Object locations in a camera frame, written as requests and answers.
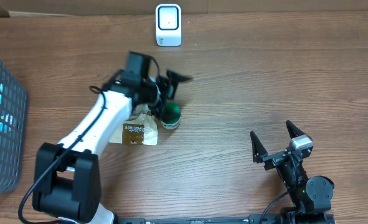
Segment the beige brown snack bag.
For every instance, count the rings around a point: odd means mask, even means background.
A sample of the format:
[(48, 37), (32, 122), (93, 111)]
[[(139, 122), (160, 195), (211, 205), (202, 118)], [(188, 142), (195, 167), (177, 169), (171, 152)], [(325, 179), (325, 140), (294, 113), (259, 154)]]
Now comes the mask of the beige brown snack bag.
[(109, 142), (124, 145), (157, 145), (158, 127), (149, 107), (137, 106), (130, 119), (115, 128)]

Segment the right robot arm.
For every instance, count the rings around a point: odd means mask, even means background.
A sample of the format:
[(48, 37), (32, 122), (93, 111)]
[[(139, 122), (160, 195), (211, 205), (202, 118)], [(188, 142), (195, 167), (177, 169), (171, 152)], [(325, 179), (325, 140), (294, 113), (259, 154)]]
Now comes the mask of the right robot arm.
[(254, 163), (263, 163), (265, 170), (276, 169), (286, 191), (272, 201), (260, 215), (250, 215), (250, 223), (334, 223), (328, 214), (334, 193), (334, 182), (325, 176), (308, 177), (303, 160), (313, 150), (313, 139), (286, 121), (290, 135), (288, 147), (269, 155), (254, 131), (250, 132)]

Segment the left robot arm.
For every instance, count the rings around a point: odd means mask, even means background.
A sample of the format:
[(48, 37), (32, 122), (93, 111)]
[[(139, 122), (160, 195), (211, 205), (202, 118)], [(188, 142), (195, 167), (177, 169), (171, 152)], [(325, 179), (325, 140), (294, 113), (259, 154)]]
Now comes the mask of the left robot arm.
[(167, 70), (149, 76), (156, 59), (129, 52), (124, 69), (116, 71), (101, 87), (90, 86), (98, 95), (90, 112), (57, 144), (43, 143), (35, 161), (34, 183), (18, 208), (22, 223), (27, 199), (32, 207), (53, 217), (53, 223), (118, 223), (119, 217), (101, 204), (99, 158), (115, 128), (145, 106), (160, 118), (174, 99), (178, 85), (192, 78)]

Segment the green lid jar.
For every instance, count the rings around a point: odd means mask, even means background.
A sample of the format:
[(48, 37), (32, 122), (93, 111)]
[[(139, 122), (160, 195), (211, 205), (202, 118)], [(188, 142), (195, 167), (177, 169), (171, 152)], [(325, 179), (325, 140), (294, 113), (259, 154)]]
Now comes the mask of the green lid jar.
[(167, 102), (160, 117), (162, 126), (165, 129), (176, 129), (181, 122), (181, 109), (173, 101)]

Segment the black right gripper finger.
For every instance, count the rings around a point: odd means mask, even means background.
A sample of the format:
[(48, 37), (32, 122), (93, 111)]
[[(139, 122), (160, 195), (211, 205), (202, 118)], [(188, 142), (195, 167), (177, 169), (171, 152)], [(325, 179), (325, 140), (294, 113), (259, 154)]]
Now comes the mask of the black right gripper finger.
[(297, 128), (290, 120), (287, 120), (285, 124), (291, 139), (305, 135), (305, 133)]
[(267, 150), (264, 148), (263, 144), (259, 140), (258, 136), (254, 131), (250, 132), (251, 142), (252, 142), (252, 154), (254, 163), (262, 163), (263, 158), (268, 156)]

